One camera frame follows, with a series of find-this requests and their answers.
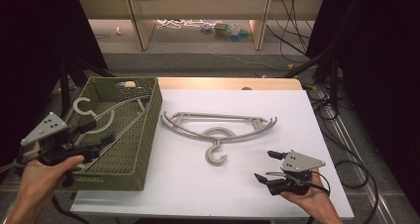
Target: black curtain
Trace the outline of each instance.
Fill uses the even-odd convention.
[[[349,96],[420,214],[420,0],[369,0],[341,59]]]
[[[106,63],[78,0],[0,0],[0,166],[42,119],[64,59]],[[0,174],[0,182],[5,174]]]
[[[323,0],[306,55],[313,58],[327,48],[352,0]]]

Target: wrist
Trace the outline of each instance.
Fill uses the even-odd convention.
[[[324,224],[343,224],[343,221],[340,217],[332,218],[331,220],[326,220],[323,222]]]
[[[11,208],[6,224],[35,223],[43,208],[31,201],[30,198],[17,198]]]

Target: green plastic basket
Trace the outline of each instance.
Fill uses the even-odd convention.
[[[125,87],[127,81],[134,81],[136,86]],[[91,110],[99,115],[123,101],[145,96],[141,101],[147,110],[137,122],[134,123],[142,107],[138,101],[128,102],[114,109],[113,122],[106,130],[83,137],[80,145],[97,143],[112,133],[122,134],[130,123],[134,124],[94,165],[84,172],[74,171],[75,183],[69,189],[143,190],[162,103],[158,80],[155,77],[91,77],[79,96],[90,101],[80,101],[77,105],[83,112]],[[65,122],[77,126],[92,118],[71,109]],[[111,113],[104,115],[97,121],[96,129],[104,127],[110,118]]]

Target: white table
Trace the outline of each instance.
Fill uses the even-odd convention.
[[[165,218],[307,217],[298,206],[280,196],[271,196],[254,177],[255,172],[280,171],[281,161],[270,158],[267,151],[294,150],[326,162],[320,171],[331,184],[331,199],[339,216],[354,217],[305,91],[163,89],[161,92],[161,113],[166,111],[169,116],[183,111],[277,117],[278,121],[261,136],[223,144],[215,156],[228,158],[219,167],[204,159],[211,146],[209,142],[179,136],[159,121],[145,189],[78,191],[71,211]],[[242,124],[232,127],[237,134],[247,129],[250,127]]]

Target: hand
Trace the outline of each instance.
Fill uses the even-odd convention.
[[[71,157],[48,167],[38,160],[25,166],[16,202],[6,223],[35,223],[41,212],[52,202],[53,190],[65,180],[64,173],[84,160],[83,156]]]
[[[313,171],[319,172],[319,169],[314,168]],[[323,186],[319,174],[314,172],[312,173],[311,182],[318,186]],[[343,223],[330,197],[323,190],[310,187],[305,195],[296,195],[288,191],[284,191],[280,195],[303,208],[303,210],[321,223]]]

